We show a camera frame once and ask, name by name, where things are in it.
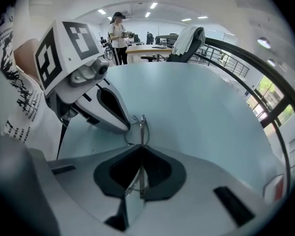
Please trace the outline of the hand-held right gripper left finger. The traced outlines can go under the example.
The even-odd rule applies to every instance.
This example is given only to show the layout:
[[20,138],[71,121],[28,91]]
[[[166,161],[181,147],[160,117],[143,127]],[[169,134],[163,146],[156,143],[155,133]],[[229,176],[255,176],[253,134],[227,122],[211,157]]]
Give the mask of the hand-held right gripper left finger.
[[130,147],[48,162],[42,152],[30,152],[39,183],[59,224],[104,222],[116,215],[120,199],[103,194],[95,183],[96,167]]

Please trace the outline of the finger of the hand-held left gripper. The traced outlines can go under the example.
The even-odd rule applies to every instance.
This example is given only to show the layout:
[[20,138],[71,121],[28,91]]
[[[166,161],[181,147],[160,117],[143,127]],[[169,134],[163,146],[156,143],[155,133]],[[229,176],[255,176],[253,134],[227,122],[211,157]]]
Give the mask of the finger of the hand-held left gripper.
[[102,107],[99,115],[109,131],[129,131],[128,110],[117,88],[108,79],[98,83],[98,103]]
[[[102,107],[98,103],[99,87],[93,87],[85,94],[83,94],[76,102],[75,107],[77,111],[87,119],[87,122],[97,128],[107,130],[107,125],[100,118]],[[109,131],[116,134],[123,134],[127,131]]]

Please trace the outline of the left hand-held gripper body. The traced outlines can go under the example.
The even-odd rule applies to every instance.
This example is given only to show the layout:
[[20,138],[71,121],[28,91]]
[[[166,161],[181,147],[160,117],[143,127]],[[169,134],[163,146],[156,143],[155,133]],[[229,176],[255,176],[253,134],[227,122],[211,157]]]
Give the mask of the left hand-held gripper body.
[[60,120],[74,117],[78,99],[102,81],[109,64],[86,23],[54,20],[34,54],[49,108]]

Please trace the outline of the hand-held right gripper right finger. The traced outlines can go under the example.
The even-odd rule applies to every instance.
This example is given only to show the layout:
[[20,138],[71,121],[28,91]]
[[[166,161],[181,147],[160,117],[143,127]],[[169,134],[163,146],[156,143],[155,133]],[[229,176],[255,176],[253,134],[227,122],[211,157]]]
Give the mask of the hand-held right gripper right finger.
[[260,194],[218,165],[165,148],[157,151],[182,163],[186,169],[183,187],[170,199],[147,202],[127,230],[130,236],[223,236],[237,226],[214,193],[228,187],[260,222],[272,209]]

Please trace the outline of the thin metal wire piece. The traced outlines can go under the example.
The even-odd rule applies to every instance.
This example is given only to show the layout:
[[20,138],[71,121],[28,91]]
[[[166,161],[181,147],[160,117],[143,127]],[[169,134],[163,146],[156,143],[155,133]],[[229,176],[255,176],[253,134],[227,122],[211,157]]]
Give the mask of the thin metal wire piece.
[[148,122],[145,115],[141,116],[141,119],[138,119],[136,116],[132,117],[136,124],[140,127],[140,167],[137,173],[137,176],[134,178],[133,183],[127,188],[126,196],[128,197],[133,191],[135,191],[135,187],[139,187],[137,190],[139,193],[139,198],[141,200],[144,199],[145,194],[145,170],[143,166],[143,156],[142,156],[142,148],[145,146],[150,139],[150,131]]

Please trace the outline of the person's left forearm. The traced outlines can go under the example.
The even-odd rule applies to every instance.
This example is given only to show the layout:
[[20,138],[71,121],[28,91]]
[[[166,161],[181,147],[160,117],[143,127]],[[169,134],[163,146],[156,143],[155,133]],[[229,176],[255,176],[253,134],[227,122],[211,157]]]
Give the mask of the person's left forearm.
[[29,39],[14,51],[14,58],[16,65],[40,85],[34,58],[38,46],[39,41],[37,39]]

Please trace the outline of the wooden desk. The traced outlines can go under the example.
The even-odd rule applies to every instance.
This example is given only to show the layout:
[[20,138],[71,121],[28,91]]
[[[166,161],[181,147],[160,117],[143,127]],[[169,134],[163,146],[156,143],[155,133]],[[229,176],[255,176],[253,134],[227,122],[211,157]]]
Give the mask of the wooden desk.
[[159,61],[165,59],[172,53],[172,49],[161,45],[135,45],[129,46],[126,50],[128,63],[134,62],[134,57],[152,57]]

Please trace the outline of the person's white printed shirt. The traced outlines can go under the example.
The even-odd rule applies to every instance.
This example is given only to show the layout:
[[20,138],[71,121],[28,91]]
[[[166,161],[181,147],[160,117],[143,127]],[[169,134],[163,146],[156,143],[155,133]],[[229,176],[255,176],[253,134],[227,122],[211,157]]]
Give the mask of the person's white printed shirt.
[[14,58],[14,51],[29,39],[28,6],[8,6],[0,18],[0,72],[16,98],[1,130],[52,161],[59,150],[62,124],[47,106],[41,86],[16,65]]

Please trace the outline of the white cloth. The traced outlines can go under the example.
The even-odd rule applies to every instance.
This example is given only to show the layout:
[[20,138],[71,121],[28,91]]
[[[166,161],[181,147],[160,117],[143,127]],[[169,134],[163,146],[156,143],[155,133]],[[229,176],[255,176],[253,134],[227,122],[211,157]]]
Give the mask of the white cloth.
[[176,42],[173,45],[173,55],[180,56],[189,50],[196,30],[196,26],[187,26],[180,32]]

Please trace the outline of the dark grey high-back chair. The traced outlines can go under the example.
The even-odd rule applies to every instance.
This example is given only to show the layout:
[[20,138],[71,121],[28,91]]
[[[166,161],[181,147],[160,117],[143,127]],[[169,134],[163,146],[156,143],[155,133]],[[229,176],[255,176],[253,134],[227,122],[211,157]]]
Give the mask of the dark grey high-back chair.
[[203,27],[197,27],[197,30],[194,34],[194,38],[189,47],[189,50],[185,52],[183,55],[177,56],[172,53],[168,56],[166,62],[180,62],[187,63],[191,57],[197,52],[197,50],[205,44],[205,30]]

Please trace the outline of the large window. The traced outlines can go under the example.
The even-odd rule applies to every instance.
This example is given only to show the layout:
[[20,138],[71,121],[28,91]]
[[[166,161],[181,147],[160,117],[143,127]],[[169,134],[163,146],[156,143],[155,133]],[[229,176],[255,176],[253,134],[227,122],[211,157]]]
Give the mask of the large window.
[[246,103],[251,108],[259,122],[266,120],[268,113],[274,111],[274,113],[279,114],[275,117],[274,121],[276,125],[280,127],[294,114],[294,110],[292,106],[287,103],[284,94],[268,77],[262,76],[254,93],[257,98],[263,102],[267,109],[265,110],[262,104],[260,104],[254,96],[248,94]]

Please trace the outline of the black curved railing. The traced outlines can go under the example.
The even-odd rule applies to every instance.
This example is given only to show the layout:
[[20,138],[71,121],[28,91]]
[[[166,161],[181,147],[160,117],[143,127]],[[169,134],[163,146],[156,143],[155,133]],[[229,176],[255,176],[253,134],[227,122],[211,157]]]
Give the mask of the black curved railing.
[[256,153],[252,168],[257,171],[257,176],[249,178],[250,184],[258,192],[262,192],[263,184],[267,184],[274,176],[283,174],[284,194],[289,193],[293,186],[293,178],[289,158],[290,139],[288,133],[284,131],[287,125],[283,124],[280,127],[276,125],[274,119],[279,114],[274,111],[268,113],[266,120],[259,122],[247,105],[246,99],[248,94],[251,94],[267,110],[254,93],[262,76],[266,76],[293,107],[295,92],[292,87],[267,62],[238,46],[217,39],[207,38],[205,45],[192,56],[191,62],[205,65],[215,75],[230,80],[235,95],[244,101],[243,104],[248,111],[248,121],[244,126],[247,131],[251,131],[249,142]]

